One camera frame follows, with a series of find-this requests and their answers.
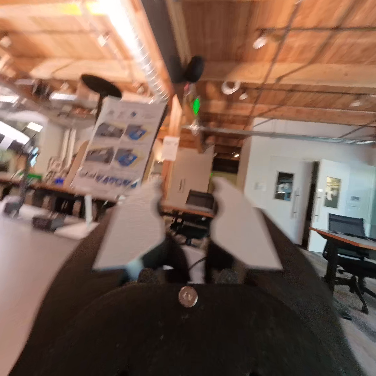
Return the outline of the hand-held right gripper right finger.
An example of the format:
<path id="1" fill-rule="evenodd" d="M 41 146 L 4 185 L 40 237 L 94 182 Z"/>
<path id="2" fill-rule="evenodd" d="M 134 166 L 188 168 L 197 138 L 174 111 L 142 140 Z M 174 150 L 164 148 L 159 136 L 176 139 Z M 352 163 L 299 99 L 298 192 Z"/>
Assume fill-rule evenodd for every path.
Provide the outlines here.
<path id="1" fill-rule="evenodd" d="M 243 193 L 223 177 L 213 178 L 217 212 L 211 240 L 250 269 L 283 270 L 265 220 Z"/>

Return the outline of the black disc floor lamp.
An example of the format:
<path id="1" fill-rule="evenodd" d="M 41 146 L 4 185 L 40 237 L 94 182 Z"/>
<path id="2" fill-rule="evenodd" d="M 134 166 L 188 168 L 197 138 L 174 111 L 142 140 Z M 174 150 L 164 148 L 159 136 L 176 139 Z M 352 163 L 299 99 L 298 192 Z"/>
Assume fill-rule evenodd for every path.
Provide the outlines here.
<path id="1" fill-rule="evenodd" d="M 114 97 L 118 100 L 122 99 L 122 92 L 111 82 L 100 78 L 98 76 L 94 76 L 91 74 L 82 74 L 81 80 L 83 84 L 91 91 L 99 94 L 99 99 L 97 102 L 96 108 L 96 117 L 95 123 L 97 122 L 101 109 L 103 100 L 106 97 Z"/>

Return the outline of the black ceiling dome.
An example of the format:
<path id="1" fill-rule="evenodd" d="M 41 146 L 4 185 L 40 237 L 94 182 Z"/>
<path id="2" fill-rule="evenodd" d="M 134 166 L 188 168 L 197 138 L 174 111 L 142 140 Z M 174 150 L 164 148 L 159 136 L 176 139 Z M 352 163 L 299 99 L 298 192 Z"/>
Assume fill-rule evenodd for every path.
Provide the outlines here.
<path id="1" fill-rule="evenodd" d="M 183 66 L 178 57 L 170 58 L 170 75 L 172 83 L 197 82 L 203 74 L 205 59 L 193 56 L 186 66 Z"/>

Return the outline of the wooden backboard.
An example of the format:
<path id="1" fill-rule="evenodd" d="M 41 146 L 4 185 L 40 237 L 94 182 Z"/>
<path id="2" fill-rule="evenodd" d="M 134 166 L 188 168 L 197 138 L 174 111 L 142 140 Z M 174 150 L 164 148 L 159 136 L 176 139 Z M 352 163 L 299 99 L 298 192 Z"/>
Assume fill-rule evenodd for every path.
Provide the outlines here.
<path id="1" fill-rule="evenodd" d="M 75 154 L 73 161 L 71 162 L 71 165 L 68 169 L 67 176 L 65 177 L 64 182 L 63 182 L 62 187 L 64 189 L 70 188 L 71 183 L 74 177 L 76 176 L 78 169 L 81 166 L 81 163 L 84 159 L 84 156 L 88 147 L 88 143 L 89 143 L 88 140 L 83 142 L 82 145 L 79 147 L 78 152 Z"/>

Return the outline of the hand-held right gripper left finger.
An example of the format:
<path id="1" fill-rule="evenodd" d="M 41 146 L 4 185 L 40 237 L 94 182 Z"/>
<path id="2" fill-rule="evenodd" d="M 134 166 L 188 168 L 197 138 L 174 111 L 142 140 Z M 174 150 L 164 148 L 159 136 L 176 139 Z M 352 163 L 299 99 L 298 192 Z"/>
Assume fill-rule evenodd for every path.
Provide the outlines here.
<path id="1" fill-rule="evenodd" d="M 161 180 L 135 188 L 114 208 L 93 264 L 94 270 L 142 270 L 142 257 L 165 239 L 165 224 L 158 211 Z"/>

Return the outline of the white paper sheet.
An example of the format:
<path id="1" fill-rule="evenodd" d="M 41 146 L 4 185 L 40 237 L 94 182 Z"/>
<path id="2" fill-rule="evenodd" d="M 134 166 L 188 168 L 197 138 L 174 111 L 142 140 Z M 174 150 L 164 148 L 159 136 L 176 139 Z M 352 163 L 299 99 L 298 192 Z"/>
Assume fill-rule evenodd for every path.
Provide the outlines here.
<path id="1" fill-rule="evenodd" d="M 179 143 L 180 137 L 170 135 L 164 137 L 161 152 L 163 162 L 173 162 L 176 160 Z"/>

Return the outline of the wooden office table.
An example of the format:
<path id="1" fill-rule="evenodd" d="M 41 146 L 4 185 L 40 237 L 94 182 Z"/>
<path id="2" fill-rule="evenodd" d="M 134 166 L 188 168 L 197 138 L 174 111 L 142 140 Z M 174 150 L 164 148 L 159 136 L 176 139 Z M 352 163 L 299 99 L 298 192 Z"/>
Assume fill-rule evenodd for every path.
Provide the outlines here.
<path id="1" fill-rule="evenodd" d="M 176 206 L 169 203 L 160 204 L 164 216 L 171 217 L 170 231 L 186 238 L 203 238 L 209 235 L 209 228 L 214 213 L 201 208 Z"/>
<path id="2" fill-rule="evenodd" d="M 375 293 L 365 285 L 359 285 L 359 279 L 375 279 L 375 242 L 329 230 L 313 227 L 309 229 L 326 240 L 323 253 L 326 255 L 327 267 L 323 281 L 331 294 L 334 293 L 336 285 L 345 285 L 361 300 L 363 293 L 375 297 Z"/>

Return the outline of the black office chair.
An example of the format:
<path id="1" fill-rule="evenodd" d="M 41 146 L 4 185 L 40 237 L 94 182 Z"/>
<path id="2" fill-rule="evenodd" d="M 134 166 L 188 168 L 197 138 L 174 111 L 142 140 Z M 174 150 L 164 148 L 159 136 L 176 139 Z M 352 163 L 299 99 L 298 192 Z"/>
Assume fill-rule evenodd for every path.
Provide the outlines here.
<path id="1" fill-rule="evenodd" d="M 328 230 L 331 231 L 331 232 L 343 233 L 343 234 L 346 234 L 346 235 L 348 234 L 348 235 L 352 235 L 352 236 L 359 237 L 359 238 L 370 239 L 370 240 L 375 242 L 375 239 L 369 238 L 365 235 L 364 220 L 360 219 L 360 218 L 352 218 L 352 217 L 346 217 L 346 216 L 343 216 L 343 215 L 329 214 L 328 215 Z M 365 279 L 366 278 L 359 279 L 359 285 L 361 287 L 363 287 L 364 285 L 366 287 Z M 368 314 L 369 309 L 368 309 L 368 306 L 365 302 L 364 297 L 363 297 L 363 300 L 360 299 L 360 301 L 362 303 L 361 311 L 365 314 Z"/>
<path id="2" fill-rule="evenodd" d="M 185 205 L 189 206 L 191 208 L 201 208 L 201 209 L 213 211 L 214 197 L 210 193 L 204 193 L 204 192 L 200 192 L 200 191 L 190 190 Z M 184 245 L 195 247 L 195 245 L 192 244 L 192 241 L 194 241 L 194 240 L 201 241 L 204 238 L 205 237 L 200 238 L 200 239 L 186 238 L 185 237 Z"/>

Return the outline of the white light panel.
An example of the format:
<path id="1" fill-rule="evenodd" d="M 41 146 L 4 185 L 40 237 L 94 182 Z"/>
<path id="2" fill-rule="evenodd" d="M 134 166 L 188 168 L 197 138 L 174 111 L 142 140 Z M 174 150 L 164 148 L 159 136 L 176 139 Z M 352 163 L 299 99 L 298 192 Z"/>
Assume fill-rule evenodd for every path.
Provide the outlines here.
<path id="1" fill-rule="evenodd" d="M 0 122 L 0 149 L 26 155 L 39 152 L 34 138 L 29 138 L 26 134 L 2 121 Z"/>

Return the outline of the instruction sheet in acrylic holder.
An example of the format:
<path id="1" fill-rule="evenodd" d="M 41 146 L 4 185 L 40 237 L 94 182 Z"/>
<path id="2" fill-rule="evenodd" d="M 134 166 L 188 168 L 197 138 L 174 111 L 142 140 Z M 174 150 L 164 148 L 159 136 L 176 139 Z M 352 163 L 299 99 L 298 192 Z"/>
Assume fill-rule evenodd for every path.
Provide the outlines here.
<path id="1" fill-rule="evenodd" d="M 135 188 L 142 181 L 165 111 L 165 103 L 106 97 L 72 188 L 108 200 Z"/>

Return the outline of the dark grey power station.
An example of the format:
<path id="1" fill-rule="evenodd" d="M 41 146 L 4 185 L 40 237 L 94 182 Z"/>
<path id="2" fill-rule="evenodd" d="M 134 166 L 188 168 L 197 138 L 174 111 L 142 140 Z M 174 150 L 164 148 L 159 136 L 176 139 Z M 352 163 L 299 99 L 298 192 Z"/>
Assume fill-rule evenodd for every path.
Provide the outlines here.
<path id="1" fill-rule="evenodd" d="M 65 215 L 35 215 L 33 216 L 31 223 L 36 229 L 54 232 L 58 228 L 63 227 L 65 219 Z"/>

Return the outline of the instruction poster on stand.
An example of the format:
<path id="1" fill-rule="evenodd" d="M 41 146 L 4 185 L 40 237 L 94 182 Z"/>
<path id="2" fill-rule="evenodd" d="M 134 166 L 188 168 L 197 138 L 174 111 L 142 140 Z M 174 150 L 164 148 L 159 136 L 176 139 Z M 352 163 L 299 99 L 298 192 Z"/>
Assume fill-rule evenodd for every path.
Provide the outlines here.
<path id="1" fill-rule="evenodd" d="M 54 231 L 54 235 L 72 240 L 82 240 L 96 229 L 99 223 L 93 217 L 91 194 L 84 195 L 80 210 L 80 221 L 59 227 Z"/>

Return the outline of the silver ceiling duct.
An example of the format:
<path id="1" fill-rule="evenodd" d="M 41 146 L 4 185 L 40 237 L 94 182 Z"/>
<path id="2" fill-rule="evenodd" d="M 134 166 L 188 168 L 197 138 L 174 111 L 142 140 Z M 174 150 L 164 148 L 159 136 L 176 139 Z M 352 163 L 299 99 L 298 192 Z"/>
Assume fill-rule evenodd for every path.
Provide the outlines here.
<path id="1" fill-rule="evenodd" d="M 128 48 L 143 73 L 155 101 L 167 103 L 169 101 L 169 93 L 162 81 L 162 77 L 159 75 L 157 67 L 153 63 L 146 45 L 140 39 L 135 26 L 130 24 L 129 27 L 131 37 Z"/>

